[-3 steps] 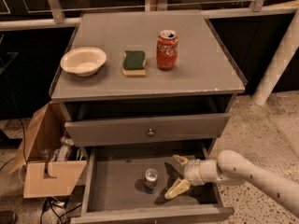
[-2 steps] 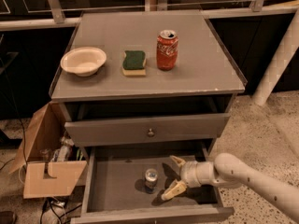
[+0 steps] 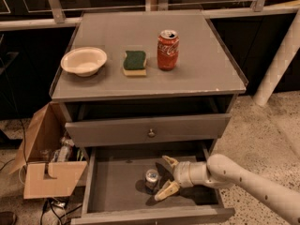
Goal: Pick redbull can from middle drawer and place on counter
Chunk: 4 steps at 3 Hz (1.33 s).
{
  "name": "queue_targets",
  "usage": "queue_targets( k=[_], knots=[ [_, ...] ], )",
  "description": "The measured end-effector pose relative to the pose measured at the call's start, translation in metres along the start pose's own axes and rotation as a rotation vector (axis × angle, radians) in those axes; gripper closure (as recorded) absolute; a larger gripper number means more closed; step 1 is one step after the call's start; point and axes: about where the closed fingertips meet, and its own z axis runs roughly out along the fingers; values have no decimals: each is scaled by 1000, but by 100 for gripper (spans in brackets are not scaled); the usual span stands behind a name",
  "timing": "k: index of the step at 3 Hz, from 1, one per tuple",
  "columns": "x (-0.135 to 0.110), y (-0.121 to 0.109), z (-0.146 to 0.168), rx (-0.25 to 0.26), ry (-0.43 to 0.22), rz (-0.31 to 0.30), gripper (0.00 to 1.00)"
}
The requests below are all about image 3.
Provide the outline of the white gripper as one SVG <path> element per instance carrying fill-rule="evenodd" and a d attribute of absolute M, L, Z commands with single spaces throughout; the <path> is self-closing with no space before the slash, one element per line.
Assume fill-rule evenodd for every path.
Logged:
<path fill-rule="evenodd" d="M 172 168 L 172 176 L 174 181 L 168 180 L 162 188 L 155 195 L 157 202 L 163 201 L 166 198 L 177 193 L 181 188 L 193 187 L 192 180 L 190 178 L 190 165 L 189 161 L 179 162 L 177 159 L 169 156 L 162 157 Z"/>

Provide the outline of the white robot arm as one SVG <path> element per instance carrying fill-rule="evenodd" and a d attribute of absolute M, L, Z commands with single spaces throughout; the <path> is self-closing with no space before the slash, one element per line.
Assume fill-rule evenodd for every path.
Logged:
<path fill-rule="evenodd" d="M 157 202 L 177 193 L 180 188 L 198 185 L 230 188 L 237 185 L 291 225 L 300 225 L 299 192 L 250 172 L 224 155 L 214 154 L 205 162 L 179 162 L 168 156 L 162 158 L 171 166 L 174 180 L 168 180 L 157 192 Z"/>

